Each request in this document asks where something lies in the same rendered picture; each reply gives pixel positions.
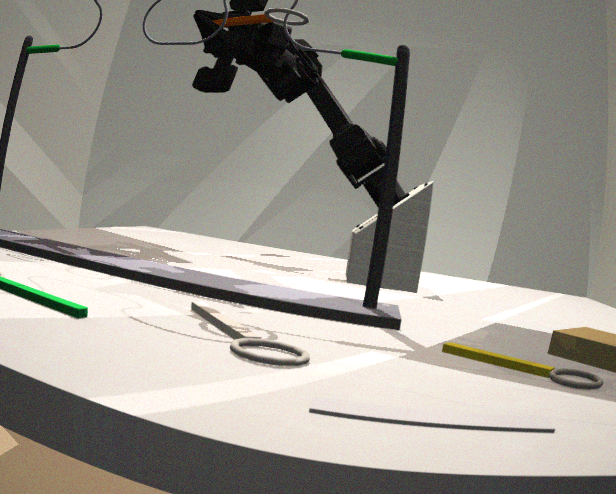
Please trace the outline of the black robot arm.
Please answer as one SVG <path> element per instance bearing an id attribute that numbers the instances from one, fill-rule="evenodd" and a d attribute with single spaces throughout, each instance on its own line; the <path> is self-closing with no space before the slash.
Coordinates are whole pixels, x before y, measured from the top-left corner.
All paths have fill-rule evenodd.
<path id="1" fill-rule="evenodd" d="M 384 166 L 364 180 L 358 180 L 385 162 L 384 142 L 353 124 L 321 77 L 323 67 L 317 52 L 301 49 L 290 42 L 284 33 L 284 24 L 273 21 L 251 25 L 256 25 L 259 32 L 252 50 L 242 56 L 263 67 L 253 70 L 278 100 L 286 99 L 289 104 L 303 93 L 308 94 L 333 133 L 330 146 L 338 158 L 339 169 L 355 189 L 364 183 L 379 208 Z"/>

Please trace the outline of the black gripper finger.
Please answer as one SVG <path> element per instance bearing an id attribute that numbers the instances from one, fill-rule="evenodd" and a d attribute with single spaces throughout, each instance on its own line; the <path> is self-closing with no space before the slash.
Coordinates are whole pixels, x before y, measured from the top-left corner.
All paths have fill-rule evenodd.
<path id="1" fill-rule="evenodd" d="M 211 20 L 219 20 L 219 19 L 224 19 L 225 17 L 225 12 L 222 13 L 216 13 L 216 12 L 212 12 L 212 11 L 205 11 L 205 10 L 196 10 L 195 14 L 200 13 L 204 16 L 206 16 L 207 18 L 211 19 Z M 228 16 L 227 18 L 232 18 L 232 17 L 244 17 L 244 16 L 249 16 L 250 11 L 247 10 L 239 10 L 239 11 L 228 11 Z M 244 26 L 244 25 L 235 25 L 235 26 L 227 26 L 227 27 L 237 27 L 237 26 Z"/>
<path id="2" fill-rule="evenodd" d="M 202 36 L 202 40 L 206 39 L 210 35 L 219 29 L 219 25 L 213 22 L 211 19 L 206 16 L 197 13 L 193 15 L 195 23 L 197 24 L 200 34 Z M 213 36 L 207 41 L 204 41 L 203 44 L 205 46 L 203 52 L 204 53 L 216 53 L 216 52 L 229 52 L 233 51 L 235 45 L 239 39 L 238 34 L 226 31 L 222 28 L 216 36 Z"/>

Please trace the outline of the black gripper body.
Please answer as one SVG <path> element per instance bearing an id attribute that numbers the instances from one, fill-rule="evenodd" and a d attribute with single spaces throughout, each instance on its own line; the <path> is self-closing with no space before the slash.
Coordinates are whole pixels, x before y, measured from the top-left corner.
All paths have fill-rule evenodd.
<path id="1" fill-rule="evenodd" d="M 234 11 L 245 9 L 250 11 L 251 14 L 254 11 L 263 11 L 267 2 L 268 0 L 230 0 L 229 4 Z M 251 16 L 250 14 L 249 16 Z M 263 68 L 256 65 L 257 61 L 242 56 L 249 49 L 252 50 L 255 44 L 259 32 L 255 27 L 256 25 L 252 26 L 251 24 L 226 27 L 229 32 L 240 35 L 235 48 L 229 52 L 210 53 L 214 55 L 214 58 L 218 57 L 214 67 L 208 68 L 207 66 L 198 69 L 192 86 L 204 93 L 224 93 L 229 91 L 238 70 L 238 67 L 231 65 L 234 58 L 236 59 L 235 63 L 238 63 L 238 65 L 246 65 L 250 69 Z"/>

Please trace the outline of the green rectangular bar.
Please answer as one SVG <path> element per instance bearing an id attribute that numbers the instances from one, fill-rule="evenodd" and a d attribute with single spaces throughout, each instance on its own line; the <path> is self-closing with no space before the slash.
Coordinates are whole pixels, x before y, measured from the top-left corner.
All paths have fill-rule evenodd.
<path id="1" fill-rule="evenodd" d="M 74 318 L 85 318 L 88 315 L 88 307 L 61 299 L 48 293 L 31 288 L 19 282 L 6 279 L 0 272 L 0 289 L 12 293 L 16 296 L 31 300 L 41 305 L 47 306 L 61 313 Z"/>

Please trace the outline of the grey loop with yellow handle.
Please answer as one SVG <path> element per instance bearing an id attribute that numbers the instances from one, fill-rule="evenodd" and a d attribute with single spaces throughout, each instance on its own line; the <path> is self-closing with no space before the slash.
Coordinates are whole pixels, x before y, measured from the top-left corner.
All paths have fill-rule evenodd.
<path id="1" fill-rule="evenodd" d="M 499 367 L 504 367 L 504 368 L 508 368 L 508 369 L 512 369 L 512 370 L 517 370 L 517 371 L 521 371 L 521 372 L 525 372 L 525 373 L 529 373 L 529 374 L 533 374 L 533 375 L 537 375 L 537 376 L 541 376 L 541 377 L 547 377 L 547 378 L 551 378 L 551 380 L 555 383 L 558 383 L 560 385 L 566 386 L 566 387 L 572 387 L 575 389 L 585 389 L 585 390 L 592 390 L 592 389 L 597 389 L 600 388 L 603 385 L 603 379 L 601 379 L 600 377 L 598 377 L 598 375 L 595 375 L 593 373 L 590 372 L 584 372 L 581 370 L 577 370 L 577 369 L 555 369 L 555 367 L 549 367 L 548 365 L 541 365 L 541 364 L 537 364 L 537 363 L 533 363 L 531 361 L 524 361 L 522 359 L 518 359 L 518 358 L 513 358 L 513 357 L 509 357 L 509 356 L 504 356 L 502 354 L 497 354 L 497 353 L 492 353 L 492 352 L 487 352 L 485 350 L 480 350 L 480 349 L 475 349 L 473 347 L 467 347 L 465 345 L 459 345 L 459 344 L 454 344 L 451 342 L 447 342 L 443 344 L 443 348 L 442 348 L 442 352 L 447 353 L 447 354 L 452 354 L 452 355 L 457 355 L 459 357 L 465 357 L 467 359 L 472 359 L 472 360 L 477 360 L 477 361 L 481 361 L 483 363 L 488 363 L 488 364 L 493 364 L 493 365 L 497 365 Z M 586 382 L 576 382 L 576 381 L 572 381 L 569 379 L 563 379 L 560 376 L 557 375 L 572 375 L 572 376 L 579 376 L 582 378 L 588 378 L 590 380 L 592 380 L 592 383 L 586 383 Z M 595 381 L 595 382 L 594 382 Z"/>

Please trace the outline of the tan rectangular block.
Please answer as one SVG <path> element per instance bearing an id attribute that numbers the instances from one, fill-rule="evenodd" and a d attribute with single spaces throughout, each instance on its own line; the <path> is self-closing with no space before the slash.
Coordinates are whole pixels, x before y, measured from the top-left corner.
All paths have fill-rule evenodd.
<path id="1" fill-rule="evenodd" d="M 590 327 L 553 330 L 548 354 L 616 372 L 616 334 Z"/>

